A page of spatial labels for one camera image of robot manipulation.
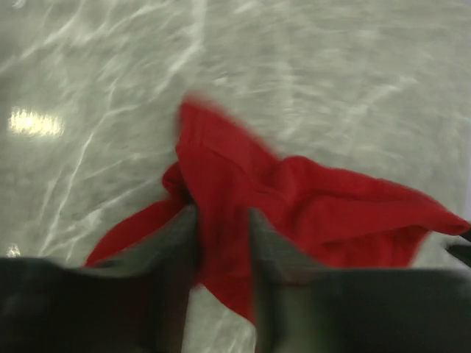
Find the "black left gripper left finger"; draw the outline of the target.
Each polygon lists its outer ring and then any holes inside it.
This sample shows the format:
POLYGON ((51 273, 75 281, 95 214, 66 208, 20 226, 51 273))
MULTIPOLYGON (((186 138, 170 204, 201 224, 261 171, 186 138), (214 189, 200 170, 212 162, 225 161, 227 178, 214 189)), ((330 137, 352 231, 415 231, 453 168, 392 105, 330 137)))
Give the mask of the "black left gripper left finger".
POLYGON ((180 352, 199 245, 196 209, 91 267, 1 259, 3 352, 180 352))

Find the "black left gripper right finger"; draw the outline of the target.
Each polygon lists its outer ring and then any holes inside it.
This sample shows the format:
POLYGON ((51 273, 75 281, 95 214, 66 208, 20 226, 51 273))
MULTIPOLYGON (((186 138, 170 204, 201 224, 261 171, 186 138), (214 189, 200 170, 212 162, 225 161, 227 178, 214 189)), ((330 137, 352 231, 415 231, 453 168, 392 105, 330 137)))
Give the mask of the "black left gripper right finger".
POLYGON ((468 352, 470 269, 328 268, 249 212, 258 352, 468 352))

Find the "red t shirt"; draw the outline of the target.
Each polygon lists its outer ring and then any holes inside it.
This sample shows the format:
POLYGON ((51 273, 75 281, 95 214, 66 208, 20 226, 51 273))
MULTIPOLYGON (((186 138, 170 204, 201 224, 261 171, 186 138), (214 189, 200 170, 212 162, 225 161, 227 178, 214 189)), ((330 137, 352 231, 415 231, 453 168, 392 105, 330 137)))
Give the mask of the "red t shirt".
POLYGON ((161 229, 184 207, 199 213, 199 281, 252 320, 249 208, 322 264, 406 267, 430 232, 461 235, 470 224, 406 186, 302 156, 280 158, 218 107, 186 97, 177 161, 163 175, 167 199, 114 226, 89 255, 95 265, 161 229))

